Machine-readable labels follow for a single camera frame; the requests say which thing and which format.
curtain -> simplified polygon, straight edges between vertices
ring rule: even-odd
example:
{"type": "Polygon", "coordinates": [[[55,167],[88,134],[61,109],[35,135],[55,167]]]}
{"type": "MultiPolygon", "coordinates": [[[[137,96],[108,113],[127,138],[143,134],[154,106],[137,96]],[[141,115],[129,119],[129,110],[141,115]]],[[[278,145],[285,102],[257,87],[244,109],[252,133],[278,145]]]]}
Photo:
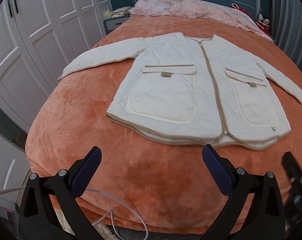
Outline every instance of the curtain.
{"type": "Polygon", "coordinates": [[[270,34],[302,72],[302,4],[300,0],[272,0],[270,34]]]}

nightstand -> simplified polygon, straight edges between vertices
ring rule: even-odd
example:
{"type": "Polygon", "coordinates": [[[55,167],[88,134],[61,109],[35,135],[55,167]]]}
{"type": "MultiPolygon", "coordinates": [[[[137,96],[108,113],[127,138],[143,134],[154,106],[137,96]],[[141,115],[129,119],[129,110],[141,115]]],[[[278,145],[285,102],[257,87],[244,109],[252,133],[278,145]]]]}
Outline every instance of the nightstand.
{"type": "Polygon", "coordinates": [[[111,33],[113,30],[122,25],[122,23],[126,22],[130,18],[130,14],[123,16],[121,18],[109,18],[104,21],[104,27],[106,30],[106,34],[111,33]]]}

white wardrobe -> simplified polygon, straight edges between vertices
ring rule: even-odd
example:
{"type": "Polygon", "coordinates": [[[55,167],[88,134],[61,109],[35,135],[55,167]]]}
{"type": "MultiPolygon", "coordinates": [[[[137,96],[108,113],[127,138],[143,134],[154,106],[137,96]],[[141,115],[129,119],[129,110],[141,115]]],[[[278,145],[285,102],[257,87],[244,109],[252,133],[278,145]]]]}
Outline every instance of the white wardrobe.
{"type": "Polygon", "coordinates": [[[28,132],[63,69],[106,32],[110,0],[4,0],[0,108],[28,132]]]}

beige fluffy fabric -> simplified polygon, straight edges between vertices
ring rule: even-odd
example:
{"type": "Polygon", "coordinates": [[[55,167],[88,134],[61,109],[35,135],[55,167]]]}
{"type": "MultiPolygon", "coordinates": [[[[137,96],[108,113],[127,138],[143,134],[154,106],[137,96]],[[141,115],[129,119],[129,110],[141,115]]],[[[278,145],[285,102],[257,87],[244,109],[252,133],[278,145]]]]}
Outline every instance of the beige fluffy fabric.
{"type": "MultiPolygon", "coordinates": [[[[59,222],[62,225],[62,228],[68,232],[74,235],[69,223],[66,221],[66,218],[63,214],[63,212],[61,210],[55,210],[55,213],[57,215],[57,218],[59,219],[59,222]]],[[[96,224],[94,225],[94,228],[96,229],[96,231],[99,232],[99,234],[103,237],[104,240],[119,240],[119,238],[115,235],[112,234],[112,232],[105,226],[102,224],[96,224]]]]}

orange blanket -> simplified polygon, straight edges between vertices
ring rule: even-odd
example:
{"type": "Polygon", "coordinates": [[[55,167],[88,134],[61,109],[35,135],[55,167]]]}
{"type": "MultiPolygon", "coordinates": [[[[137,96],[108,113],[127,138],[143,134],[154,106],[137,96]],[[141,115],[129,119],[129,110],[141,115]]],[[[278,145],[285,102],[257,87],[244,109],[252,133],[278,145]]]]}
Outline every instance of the orange blanket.
{"type": "MultiPolygon", "coordinates": [[[[212,20],[135,16],[96,46],[172,32],[203,38],[216,34],[269,62],[302,89],[302,73],[275,44],[212,20]]],[[[79,71],[58,84],[28,134],[26,155],[31,170],[40,176],[55,175],[98,146],[102,150],[102,163],[89,188],[127,203],[143,217],[150,231],[203,234],[222,210],[227,197],[219,192],[203,163],[202,147],[155,143],[105,116],[132,62],[127,59],[79,71]]],[[[249,173],[264,175],[273,171],[285,200],[290,183],[281,166],[281,157],[291,151],[302,168],[302,105],[270,83],[286,112],[291,133],[263,151],[228,146],[218,148],[217,152],[249,173]]],[[[252,196],[247,199],[237,228],[243,223],[251,200],[252,196]]],[[[144,229],[129,210],[97,193],[85,192],[77,202],[91,221],[112,209],[116,225],[144,229]]],[[[110,224],[109,219],[103,222],[110,224]]]]}

